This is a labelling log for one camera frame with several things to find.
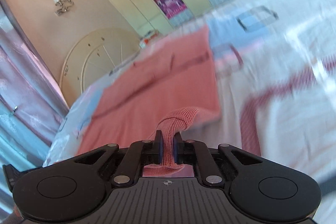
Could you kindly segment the pink sweater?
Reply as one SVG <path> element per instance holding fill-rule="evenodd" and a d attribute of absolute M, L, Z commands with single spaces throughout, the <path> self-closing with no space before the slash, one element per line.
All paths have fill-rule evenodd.
<path fill-rule="evenodd" d="M 109 143 L 126 148 L 136 141 L 153 140 L 160 131 L 162 162 L 146 166 L 143 172 L 169 176 L 185 168 L 174 161 L 174 135 L 212 122 L 220 113 L 209 29 L 202 27 L 134 62 L 104 90 L 78 152 Z"/>

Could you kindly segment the cream round headboard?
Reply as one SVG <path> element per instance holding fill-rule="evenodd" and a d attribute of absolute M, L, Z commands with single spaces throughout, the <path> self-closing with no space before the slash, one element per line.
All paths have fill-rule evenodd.
<path fill-rule="evenodd" d="M 121 28 L 103 28 L 90 32 L 69 51 L 59 86 L 68 106 L 90 85 L 110 73 L 139 50 L 138 34 Z"/>

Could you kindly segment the stack of books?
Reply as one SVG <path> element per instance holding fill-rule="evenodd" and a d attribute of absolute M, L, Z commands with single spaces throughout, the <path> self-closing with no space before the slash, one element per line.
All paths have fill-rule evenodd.
<path fill-rule="evenodd" d="M 151 40 L 153 40 L 154 38 L 156 38 L 158 35 L 159 35 L 159 31 L 157 31 L 157 30 L 151 30 L 151 31 L 147 32 L 145 34 L 145 36 L 139 42 L 139 47 L 141 49 L 145 48 L 148 45 L 148 43 Z"/>

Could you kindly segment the pink blue curtain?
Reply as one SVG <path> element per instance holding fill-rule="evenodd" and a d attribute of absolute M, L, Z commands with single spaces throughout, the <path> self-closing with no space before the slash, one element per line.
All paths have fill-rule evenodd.
<path fill-rule="evenodd" d="M 1 165 L 42 166 L 67 113 L 50 70 L 1 0 Z"/>

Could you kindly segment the patterned bed sheet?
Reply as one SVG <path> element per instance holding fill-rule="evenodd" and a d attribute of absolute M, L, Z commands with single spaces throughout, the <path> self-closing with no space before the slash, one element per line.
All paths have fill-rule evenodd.
<path fill-rule="evenodd" d="M 132 62 L 209 28 L 221 118 L 183 133 L 210 147 L 259 148 L 321 187 L 317 223 L 335 223 L 335 0 L 233 0 L 155 40 L 92 84 L 72 105 L 44 166 L 77 152 L 103 90 Z"/>

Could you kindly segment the lower left pink calendar poster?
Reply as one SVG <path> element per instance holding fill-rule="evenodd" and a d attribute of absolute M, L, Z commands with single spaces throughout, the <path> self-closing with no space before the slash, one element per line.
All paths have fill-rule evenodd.
<path fill-rule="evenodd" d="M 154 0 L 173 27 L 178 27 L 194 18 L 183 0 Z"/>

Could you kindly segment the wall lamp sconce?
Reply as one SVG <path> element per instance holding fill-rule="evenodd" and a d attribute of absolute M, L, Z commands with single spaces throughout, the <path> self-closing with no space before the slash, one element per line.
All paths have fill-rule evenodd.
<path fill-rule="evenodd" d="M 74 5 L 72 0 L 53 0 L 54 4 L 57 8 L 55 14 L 60 16 L 70 10 L 70 8 Z"/>

